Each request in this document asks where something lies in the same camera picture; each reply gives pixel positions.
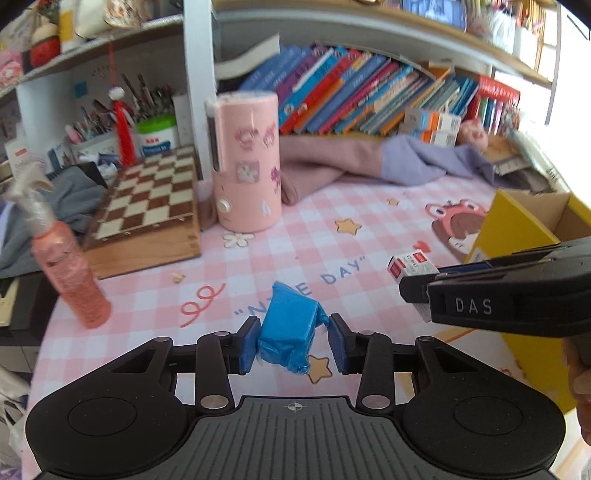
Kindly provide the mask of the person right hand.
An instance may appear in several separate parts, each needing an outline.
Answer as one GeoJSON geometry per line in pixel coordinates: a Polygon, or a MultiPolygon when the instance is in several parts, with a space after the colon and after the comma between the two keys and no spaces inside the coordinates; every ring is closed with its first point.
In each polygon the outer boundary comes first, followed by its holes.
{"type": "Polygon", "coordinates": [[[587,445],[591,445],[590,369],[581,362],[576,345],[571,339],[564,339],[562,345],[568,368],[569,389],[576,401],[581,436],[587,445]]]}

